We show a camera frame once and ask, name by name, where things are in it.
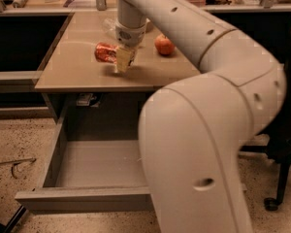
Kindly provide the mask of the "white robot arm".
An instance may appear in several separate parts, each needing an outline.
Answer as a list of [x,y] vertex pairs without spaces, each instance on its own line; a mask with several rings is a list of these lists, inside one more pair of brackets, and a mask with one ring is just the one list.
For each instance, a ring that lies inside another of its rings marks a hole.
[[146,101],[139,120],[145,178],[162,233],[254,233],[238,151],[278,114],[280,63],[233,25],[184,0],[118,0],[131,45],[150,20],[199,70]]

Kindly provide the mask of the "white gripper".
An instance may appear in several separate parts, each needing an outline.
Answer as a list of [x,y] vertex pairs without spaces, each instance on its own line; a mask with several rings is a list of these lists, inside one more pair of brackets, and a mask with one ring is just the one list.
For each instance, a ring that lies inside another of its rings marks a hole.
[[[134,48],[138,46],[146,33],[146,27],[129,28],[121,24],[118,20],[115,22],[115,38],[124,46]],[[135,58],[135,51],[126,47],[117,47],[115,51],[116,70],[119,73],[125,73]]]

